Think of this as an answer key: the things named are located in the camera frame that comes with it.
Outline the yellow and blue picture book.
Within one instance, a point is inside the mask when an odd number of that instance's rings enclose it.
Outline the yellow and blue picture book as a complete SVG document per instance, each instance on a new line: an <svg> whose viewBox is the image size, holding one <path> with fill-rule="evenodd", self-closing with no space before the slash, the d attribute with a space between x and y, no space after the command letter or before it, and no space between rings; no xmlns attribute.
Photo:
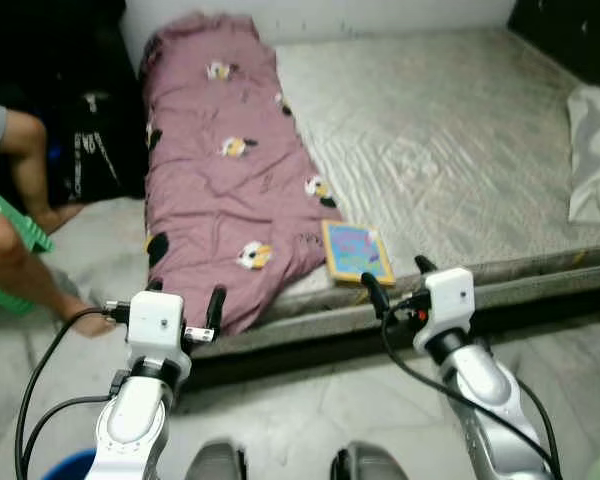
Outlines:
<svg viewBox="0 0 600 480"><path fill-rule="evenodd" d="M359 283L361 275L369 273L381 285L396 283L386 247L376 229L323 220L326 268L329 278L336 283Z"/></svg>

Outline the purple duck print blanket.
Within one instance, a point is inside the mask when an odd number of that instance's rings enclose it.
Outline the purple duck print blanket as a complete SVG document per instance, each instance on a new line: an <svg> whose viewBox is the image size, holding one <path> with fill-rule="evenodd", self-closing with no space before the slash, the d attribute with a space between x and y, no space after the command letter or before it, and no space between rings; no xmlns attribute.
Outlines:
<svg viewBox="0 0 600 480"><path fill-rule="evenodd" d="M150 279L203 326L226 291L221 329L249 329L288 285L322 268L335 195L297 131L276 54L244 14L194 12L145 47Z"/></svg>

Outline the white tree print pillow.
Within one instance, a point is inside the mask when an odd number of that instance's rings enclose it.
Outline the white tree print pillow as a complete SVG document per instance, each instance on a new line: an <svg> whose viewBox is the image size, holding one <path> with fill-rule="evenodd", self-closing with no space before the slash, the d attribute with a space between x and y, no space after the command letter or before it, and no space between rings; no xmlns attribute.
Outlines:
<svg viewBox="0 0 600 480"><path fill-rule="evenodd" d="M571 142L568 220L600 224L600 87L575 88L566 108Z"/></svg>

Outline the silver left robot leg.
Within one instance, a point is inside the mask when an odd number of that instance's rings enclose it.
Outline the silver left robot leg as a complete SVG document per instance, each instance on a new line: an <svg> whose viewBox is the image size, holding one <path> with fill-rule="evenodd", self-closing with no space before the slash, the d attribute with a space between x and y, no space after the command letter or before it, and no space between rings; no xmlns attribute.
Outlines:
<svg viewBox="0 0 600 480"><path fill-rule="evenodd" d="M204 444L192 458L185 480L248 480L244 449L228 440Z"/></svg>

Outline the silver robot leg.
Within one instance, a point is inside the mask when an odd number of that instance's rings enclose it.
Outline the silver robot leg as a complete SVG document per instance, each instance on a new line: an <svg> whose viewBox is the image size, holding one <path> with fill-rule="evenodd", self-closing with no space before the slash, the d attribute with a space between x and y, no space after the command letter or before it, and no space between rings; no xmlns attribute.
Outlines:
<svg viewBox="0 0 600 480"><path fill-rule="evenodd" d="M409 477L386 449L351 442L333 457L329 480L409 480Z"/></svg>
<svg viewBox="0 0 600 480"><path fill-rule="evenodd" d="M185 480L248 480L244 449L228 440L204 444L192 458Z"/></svg>

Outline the white quilted mattress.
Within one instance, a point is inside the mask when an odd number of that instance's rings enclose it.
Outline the white quilted mattress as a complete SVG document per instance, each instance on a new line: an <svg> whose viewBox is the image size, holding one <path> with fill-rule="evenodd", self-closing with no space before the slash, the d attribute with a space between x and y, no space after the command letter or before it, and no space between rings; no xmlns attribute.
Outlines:
<svg viewBox="0 0 600 480"><path fill-rule="evenodd" d="M509 29L277 47L283 96L347 219L474 274L480 308L600 298L600 225L571 221L573 74Z"/></svg>

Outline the green plastic stool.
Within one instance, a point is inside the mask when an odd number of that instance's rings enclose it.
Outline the green plastic stool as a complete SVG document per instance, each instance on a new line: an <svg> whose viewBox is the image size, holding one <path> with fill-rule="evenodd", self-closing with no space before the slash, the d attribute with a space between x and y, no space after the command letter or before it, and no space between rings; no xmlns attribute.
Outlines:
<svg viewBox="0 0 600 480"><path fill-rule="evenodd" d="M12 227L17 230L27 250L31 250L34 253L43 253L53 251L56 248L52 239L34 220L22 214L20 210L17 210L16 206L13 206L2 195L0 195L0 214L6 216ZM0 289L0 307L15 315L25 315L34 308L34 303L21 300L20 297L12 296L12 294L8 294Z"/></svg>

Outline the silver right robot leg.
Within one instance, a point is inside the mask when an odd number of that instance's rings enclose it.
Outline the silver right robot leg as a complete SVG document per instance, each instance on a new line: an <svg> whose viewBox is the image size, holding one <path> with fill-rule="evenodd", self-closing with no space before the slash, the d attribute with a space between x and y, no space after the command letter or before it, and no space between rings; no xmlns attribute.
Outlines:
<svg viewBox="0 0 600 480"><path fill-rule="evenodd" d="M409 477L386 449L351 442L333 457L329 480L409 480Z"/></svg>

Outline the blue plastic bucket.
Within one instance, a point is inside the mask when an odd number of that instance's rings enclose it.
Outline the blue plastic bucket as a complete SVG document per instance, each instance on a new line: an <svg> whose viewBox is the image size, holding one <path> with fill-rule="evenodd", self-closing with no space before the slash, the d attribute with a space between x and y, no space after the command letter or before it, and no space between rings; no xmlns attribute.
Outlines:
<svg viewBox="0 0 600 480"><path fill-rule="evenodd" d="M41 480L86 480L95 460L95 449L85 449L63 458L57 465L50 467Z"/></svg>

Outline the dark tufted headboard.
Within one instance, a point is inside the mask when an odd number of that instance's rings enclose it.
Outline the dark tufted headboard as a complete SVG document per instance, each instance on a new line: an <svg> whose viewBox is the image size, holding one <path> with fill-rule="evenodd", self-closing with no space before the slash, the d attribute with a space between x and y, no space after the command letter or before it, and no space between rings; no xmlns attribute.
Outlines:
<svg viewBox="0 0 600 480"><path fill-rule="evenodd" d="M516 0L507 27L582 81L600 84L600 0Z"/></svg>

